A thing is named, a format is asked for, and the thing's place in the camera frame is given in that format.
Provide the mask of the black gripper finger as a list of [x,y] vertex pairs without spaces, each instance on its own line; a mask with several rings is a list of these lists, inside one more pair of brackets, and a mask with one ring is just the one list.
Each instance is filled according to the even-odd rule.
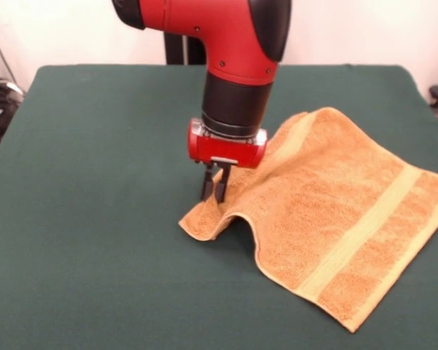
[[205,163],[205,172],[200,195],[202,201],[207,201],[213,194],[213,190],[215,188],[215,184],[212,179],[214,166],[214,163]]
[[231,166],[222,167],[222,175],[216,184],[215,199],[217,203],[223,203],[226,197],[228,179],[231,173]]

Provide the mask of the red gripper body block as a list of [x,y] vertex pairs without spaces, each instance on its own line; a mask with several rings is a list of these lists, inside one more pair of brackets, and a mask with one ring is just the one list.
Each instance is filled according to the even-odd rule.
[[251,139],[226,139],[207,130],[198,118],[188,126],[188,154],[201,163],[228,163],[240,168],[256,168],[262,161],[268,133],[259,129]]

